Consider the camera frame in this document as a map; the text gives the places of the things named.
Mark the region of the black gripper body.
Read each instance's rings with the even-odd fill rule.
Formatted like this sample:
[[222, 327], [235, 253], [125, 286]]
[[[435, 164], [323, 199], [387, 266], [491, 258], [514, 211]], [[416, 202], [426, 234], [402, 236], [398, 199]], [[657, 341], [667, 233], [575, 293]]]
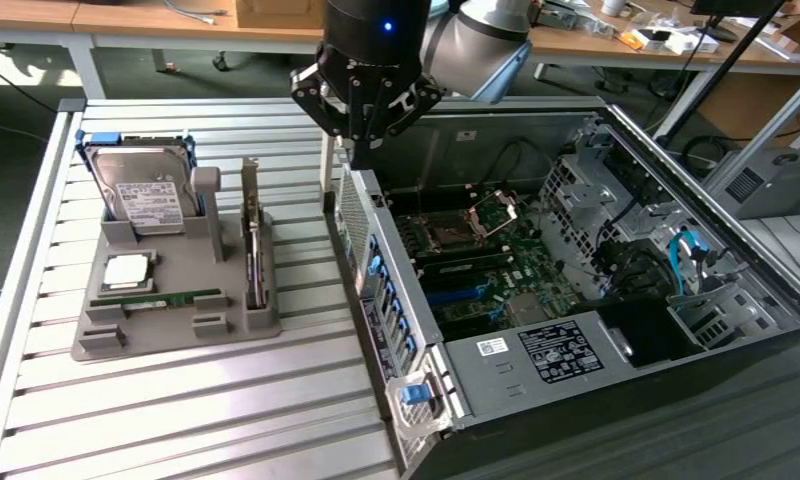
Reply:
[[344, 104], [391, 102], [419, 80], [428, 15], [427, 1], [327, 3], [319, 73]]

